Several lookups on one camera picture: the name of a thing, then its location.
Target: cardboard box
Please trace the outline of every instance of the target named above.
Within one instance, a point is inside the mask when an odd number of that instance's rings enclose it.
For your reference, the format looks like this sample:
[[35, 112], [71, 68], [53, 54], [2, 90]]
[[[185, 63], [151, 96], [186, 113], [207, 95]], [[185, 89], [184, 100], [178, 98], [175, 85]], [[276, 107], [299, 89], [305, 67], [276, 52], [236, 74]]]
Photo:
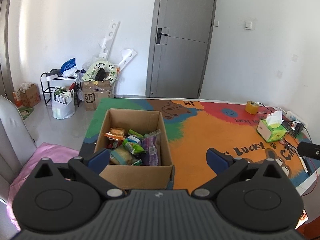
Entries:
[[96, 110], [101, 98], [114, 97], [114, 85], [106, 81], [82, 82], [84, 104], [86, 110]]
[[162, 166], [127, 166], [109, 164], [100, 176], [122, 189], [165, 189], [172, 173], [172, 159], [162, 114], [159, 111], [110, 109], [104, 118], [95, 152], [109, 140], [104, 136], [110, 128], [132, 129], [140, 134], [161, 130]]
[[260, 120], [257, 132], [266, 142], [275, 142], [282, 139], [287, 129], [282, 124], [279, 127], [272, 128], [270, 125], [267, 125], [267, 121], [264, 119]]
[[36, 84], [31, 84], [25, 92], [20, 91], [22, 104], [26, 107], [33, 107], [40, 102], [39, 92]]

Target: sf logo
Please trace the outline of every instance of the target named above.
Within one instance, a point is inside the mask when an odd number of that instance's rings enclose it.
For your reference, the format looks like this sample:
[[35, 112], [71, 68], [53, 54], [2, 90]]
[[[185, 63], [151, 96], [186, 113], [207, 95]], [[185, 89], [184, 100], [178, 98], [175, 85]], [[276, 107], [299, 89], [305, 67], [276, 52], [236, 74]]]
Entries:
[[84, 94], [84, 99], [87, 103], [93, 103], [95, 100], [96, 100], [96, 96], [94, 93], [90, 93], [90, 94], [87, 94], [85, 93]]

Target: colorful tablecloth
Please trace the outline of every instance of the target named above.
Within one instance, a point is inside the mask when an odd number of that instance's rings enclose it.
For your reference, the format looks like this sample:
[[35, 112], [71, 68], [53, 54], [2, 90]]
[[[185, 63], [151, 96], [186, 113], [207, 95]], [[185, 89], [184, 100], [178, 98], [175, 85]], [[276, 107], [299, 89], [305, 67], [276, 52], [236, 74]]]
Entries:
[[[89, 125], [80, 155], [91, 154], [95, 147], [105, 113], [110, 108], [161, 111], [175, 166], [174, 189], [193, 189], [214, 178], [216, 174], [206, 163], [207, 149], [241, 156], [249, 162], [276, 159], [297, 187], [308, 175], [296, 154], [285, 151], [279, 142], [266, 143], [257, 133], [260, 119], [266, 114], [251, 115], [245, 105], [161, 99], [103, 98]], [[260, 112], [268, 113], [261, 107]], [[286, 139], [294, 146], [307, 138]], [[316, 168], [320, 161], [314, 160]]]

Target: doorway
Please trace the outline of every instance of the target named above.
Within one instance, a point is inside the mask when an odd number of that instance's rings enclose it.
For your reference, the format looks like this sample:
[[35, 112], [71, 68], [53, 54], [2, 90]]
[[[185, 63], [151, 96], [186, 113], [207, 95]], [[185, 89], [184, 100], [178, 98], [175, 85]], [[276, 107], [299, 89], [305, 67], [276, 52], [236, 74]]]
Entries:
[[147, 97], [199, 98], [216, 0], [155, 0]]
[[10, 0], [0, 0], [0, 95], [14, 102], [8, 53], [8, 16]]

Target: tape roll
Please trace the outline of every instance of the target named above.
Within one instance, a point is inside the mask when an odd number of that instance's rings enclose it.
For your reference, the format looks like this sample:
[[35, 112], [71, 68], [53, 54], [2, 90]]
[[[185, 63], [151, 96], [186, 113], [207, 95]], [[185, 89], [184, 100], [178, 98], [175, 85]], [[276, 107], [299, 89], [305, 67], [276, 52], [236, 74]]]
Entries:
[[259, 110], [259, 105], [252, 101], [247, 101], [247, 105], [245, 106], [246, 112], [249, 114], [257, 114]]

